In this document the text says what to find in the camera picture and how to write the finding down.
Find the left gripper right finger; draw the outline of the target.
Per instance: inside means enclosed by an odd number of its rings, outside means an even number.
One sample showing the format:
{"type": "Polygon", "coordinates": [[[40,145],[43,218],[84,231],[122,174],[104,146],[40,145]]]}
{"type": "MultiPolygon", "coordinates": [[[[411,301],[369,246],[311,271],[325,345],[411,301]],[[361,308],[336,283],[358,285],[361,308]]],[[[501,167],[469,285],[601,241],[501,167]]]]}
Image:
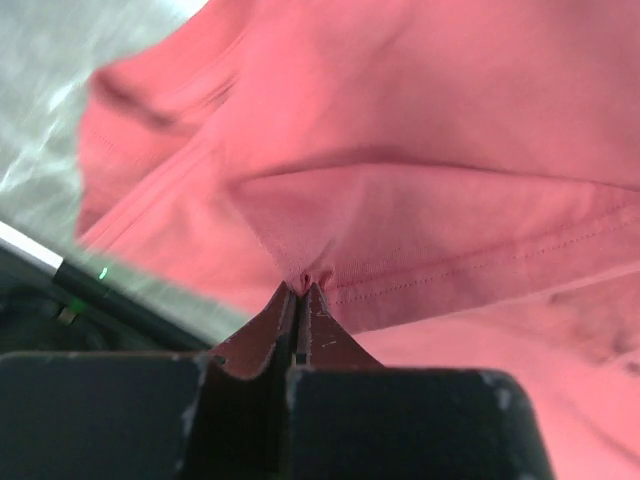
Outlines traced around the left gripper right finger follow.
{"type": "Polygon", "coordinates": [[[495,369],[389,368],[309,289],[287,375],[293,479],[550,479],[533,405],[495,369]]]}

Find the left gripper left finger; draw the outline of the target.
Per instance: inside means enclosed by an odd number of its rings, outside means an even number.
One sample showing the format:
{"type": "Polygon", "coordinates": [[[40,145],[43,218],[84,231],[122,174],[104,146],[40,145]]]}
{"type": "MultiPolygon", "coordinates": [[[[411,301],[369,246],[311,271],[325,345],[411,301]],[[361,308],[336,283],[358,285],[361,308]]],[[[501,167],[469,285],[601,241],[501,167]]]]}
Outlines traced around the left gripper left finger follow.
{"type": "Polygon", "coordinates": [[[1,357],[5,479],[266,479],[280,463],[295,298],[203,352],[1,357]]]}

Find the salmon pink t shirt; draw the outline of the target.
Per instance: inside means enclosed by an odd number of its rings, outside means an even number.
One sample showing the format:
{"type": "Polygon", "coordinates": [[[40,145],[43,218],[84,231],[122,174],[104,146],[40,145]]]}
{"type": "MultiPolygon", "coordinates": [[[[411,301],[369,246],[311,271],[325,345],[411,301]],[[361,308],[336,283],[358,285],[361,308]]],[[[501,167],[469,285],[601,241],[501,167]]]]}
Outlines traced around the salmon pink t shirt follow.
{"type": "Polygon", "coordinates": [[[561,479],[639,475],[639,5],[210,1],[96,70],[90,248],[377,359],[512,373],[561,479]]]}

